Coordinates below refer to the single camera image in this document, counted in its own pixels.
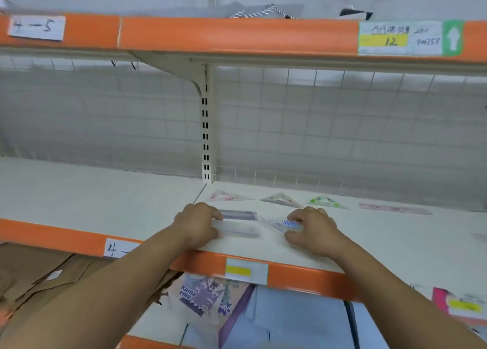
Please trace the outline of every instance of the person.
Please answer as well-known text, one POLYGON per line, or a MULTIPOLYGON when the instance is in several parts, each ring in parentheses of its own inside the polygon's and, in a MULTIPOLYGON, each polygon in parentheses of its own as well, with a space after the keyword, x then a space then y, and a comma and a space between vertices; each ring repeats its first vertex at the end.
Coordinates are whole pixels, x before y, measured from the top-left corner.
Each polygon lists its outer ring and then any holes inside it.
MULTIPOLYGON (((0 348, 115 348, 171 263, 184 250, 217 237, 212 218, 222 219, 216 208, 186 205, 169 227, 39 309, 2 338, 0 348)), ((487 347, 466 325, 437 309, 344 235, 325 210, 306 207, 288 219, 304 227, 288 231, 287 241, 334 260, 344 270, 391 349, 487 347)))

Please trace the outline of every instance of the pink ruler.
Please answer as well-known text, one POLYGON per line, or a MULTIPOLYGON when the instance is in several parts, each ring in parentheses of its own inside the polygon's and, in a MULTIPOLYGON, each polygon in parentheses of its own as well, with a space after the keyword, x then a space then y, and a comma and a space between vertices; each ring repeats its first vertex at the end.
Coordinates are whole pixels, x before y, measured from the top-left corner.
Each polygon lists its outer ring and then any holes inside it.
POLYGON ((369 209, 371 211, 414 213, 416 215, 428 215, 428 216, 431 216, 433 214, 428 209, 425 208, 391 207, 389 205, 378 205, 378 204, 367 204, 367 203, 359 203, 359 205, 362 209, 369 209))

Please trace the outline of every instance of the hand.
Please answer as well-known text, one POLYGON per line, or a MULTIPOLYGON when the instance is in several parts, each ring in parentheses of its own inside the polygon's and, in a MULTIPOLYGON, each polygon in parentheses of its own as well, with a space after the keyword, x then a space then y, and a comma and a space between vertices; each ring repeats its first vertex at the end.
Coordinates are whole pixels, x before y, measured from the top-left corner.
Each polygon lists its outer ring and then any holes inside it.
POLYGON ((335 259, 349 240, 324 209, 312 207, 298 209, 290 213, 287 219, 301 223, 303 230, 287 231, 284 234, 286 240, 311 254, 335 259))
POLYGON ((183 232, 188 249, 198 249, 218 236, 217 229, 211 227, 212 218, 222 220, 223 216, 206 203, 188 204, 174 217, 173 226, 183 232))

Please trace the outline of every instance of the forearm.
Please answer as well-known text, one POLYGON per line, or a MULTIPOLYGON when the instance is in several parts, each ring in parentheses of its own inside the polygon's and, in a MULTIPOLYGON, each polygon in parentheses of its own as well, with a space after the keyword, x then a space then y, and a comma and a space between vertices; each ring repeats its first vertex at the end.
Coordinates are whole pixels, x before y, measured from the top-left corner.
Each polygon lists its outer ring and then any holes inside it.
POLYGON ((115 348, 185 248, 185 238, 177 227, 158 232, 48 303, 0 341, 0 347, 115 348))
POLYGON ((334 259, 358 287, 391 349, 485 349, 463 323, 437 309, 355 242, 348 239, 334 259))

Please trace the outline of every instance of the up arrow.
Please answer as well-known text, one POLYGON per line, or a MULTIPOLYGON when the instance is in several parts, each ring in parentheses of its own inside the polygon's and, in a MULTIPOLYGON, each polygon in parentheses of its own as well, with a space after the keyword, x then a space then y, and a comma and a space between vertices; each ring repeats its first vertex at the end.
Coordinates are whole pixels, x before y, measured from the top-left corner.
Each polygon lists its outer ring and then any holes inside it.
POLYGON ((450 50, 456 50, 458 47, 458 40, 460 39, 460 32, 456 27, 452 27, 448 32, 447 38, 450 39, 450 50))

